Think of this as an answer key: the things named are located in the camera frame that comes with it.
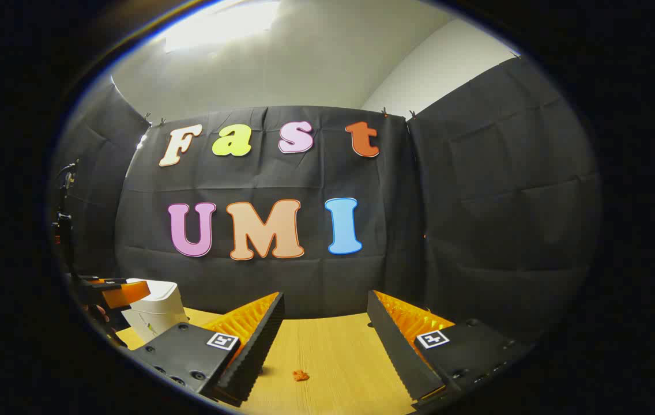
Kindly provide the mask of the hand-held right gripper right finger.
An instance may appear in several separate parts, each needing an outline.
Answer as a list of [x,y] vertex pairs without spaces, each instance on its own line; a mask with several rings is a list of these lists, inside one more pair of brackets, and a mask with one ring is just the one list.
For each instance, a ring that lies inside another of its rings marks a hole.
[[478,319],[454,323],[377,290],[367,315],[417,414],[472,394],[533,348]]

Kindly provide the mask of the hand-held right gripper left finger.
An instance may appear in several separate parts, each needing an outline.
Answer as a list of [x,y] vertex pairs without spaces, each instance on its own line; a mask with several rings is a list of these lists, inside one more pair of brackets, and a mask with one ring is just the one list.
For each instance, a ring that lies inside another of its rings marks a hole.
[[204,327],[176,323],[131,355],[193,394],[239,407],[250,396],[284,315],[284,295],[275,292]]

